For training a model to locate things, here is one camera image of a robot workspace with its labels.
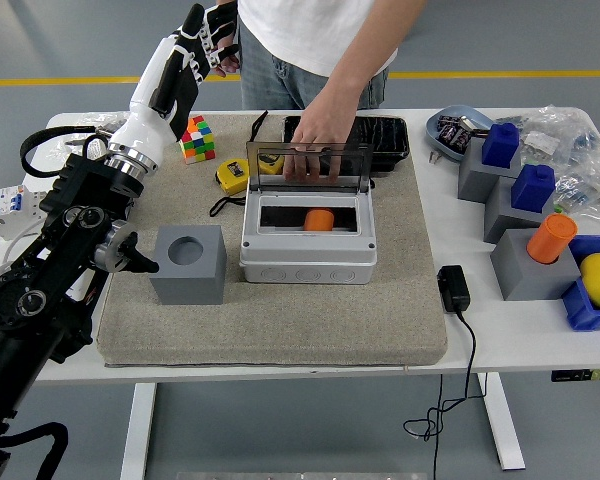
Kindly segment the person's right hand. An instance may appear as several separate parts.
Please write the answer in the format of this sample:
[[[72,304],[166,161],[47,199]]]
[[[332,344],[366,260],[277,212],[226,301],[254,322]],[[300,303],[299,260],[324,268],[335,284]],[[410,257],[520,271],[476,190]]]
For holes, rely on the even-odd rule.
[[[214,67],[218,76],[225,78],[228,74],[234,74],[240,69],[238,50],[237,45],[230,45],[218,51],[218,64]]]

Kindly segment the person's left hand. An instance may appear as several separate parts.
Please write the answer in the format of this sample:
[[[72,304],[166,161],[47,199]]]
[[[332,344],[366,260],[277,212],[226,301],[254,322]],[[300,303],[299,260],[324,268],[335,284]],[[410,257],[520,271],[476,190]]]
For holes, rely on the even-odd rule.
[[[291,142],[309,144],[344,144],[356,117],[359,96],[325,87],[302,113]],[[315,157],[285,158],[283,177],[291,181],[316,181],[320,161]]]

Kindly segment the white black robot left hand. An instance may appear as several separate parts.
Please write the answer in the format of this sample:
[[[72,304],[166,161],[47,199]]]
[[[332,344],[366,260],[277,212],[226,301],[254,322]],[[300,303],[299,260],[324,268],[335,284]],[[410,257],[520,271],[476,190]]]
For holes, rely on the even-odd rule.
[[[183,136],[199,86],[238,52],[225,41],[236,33],[237,3],[191,7],[183,24],[163,38],[129,104],[129,117],[109,141],[107,164],[151,173],[164,149]]]

